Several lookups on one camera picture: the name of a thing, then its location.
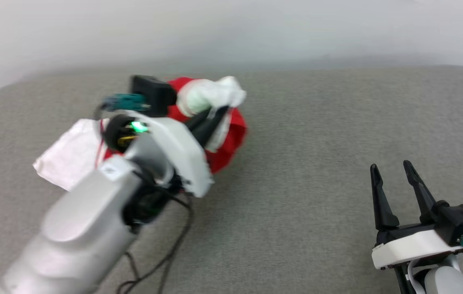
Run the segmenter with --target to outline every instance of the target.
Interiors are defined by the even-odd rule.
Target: red cloth
[[[177,78],[175,80],[169,81],[173,89],[178,93],[182,87],[184,87],[188,82],[195,80],[194,78]],[[168,107],[168,117],[176,119],[177,121],[185,122],[189,117],[185,117],[182,112],[179,110],[177,105],[172,105]],[[211,173],[216,173],[220,171],[223,167],[227,166],[233,156],[235,151],[242,145],[244,137],[246,136],[246,122],[240,114],[238,109],[233,109],[231,111],[231,121],[228,135],[224,140],[222,146],[217,150],[216,153],[211,153],[206,151],[206,156],[208,163],[211,169]]]

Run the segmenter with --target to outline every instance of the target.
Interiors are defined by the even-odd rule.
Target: white sticker
[[[124,173],[118,169],[115,165],[110,162],[105,162],[101,168],[101,173],[103,173],[108,179],[112,181],[118,180]]]

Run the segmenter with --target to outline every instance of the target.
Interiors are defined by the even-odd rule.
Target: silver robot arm
[[[0,279],[0,294],[94,293],[146,222],[131,215],[146,188],[137,174],[165,189],[177,179],[188,194],[207,193],[213,179],[192,130],[167,117],[128,113],[148,130],[124,156],[109,158],[54,204]]]

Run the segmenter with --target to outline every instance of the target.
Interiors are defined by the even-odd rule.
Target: gray cushion
[[[402,224],[419,216],[404,159],[436,199],[463,203],[463,67],[228,74],[248,91],[241,111],[250,131],[196,201],[166,292],[397,293],[394,272],[371,261],[369,165],[378,164]],[[0,89],[0,275],[63,194],[31,164],[127,83],[126,75],[63,76]],[[132,247],[142,272],[184,218],[172,204],[142,232]],[[99,292],[130,277],[121,261]],[[136,293],[155,293],[158,280]]]

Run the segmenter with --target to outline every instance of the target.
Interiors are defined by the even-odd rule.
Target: green led light
[[[140,121],[132,121],[131,123],[132,128],[136,133],[144,133],[148,131],[148,127],[146,127],[142,122]]]

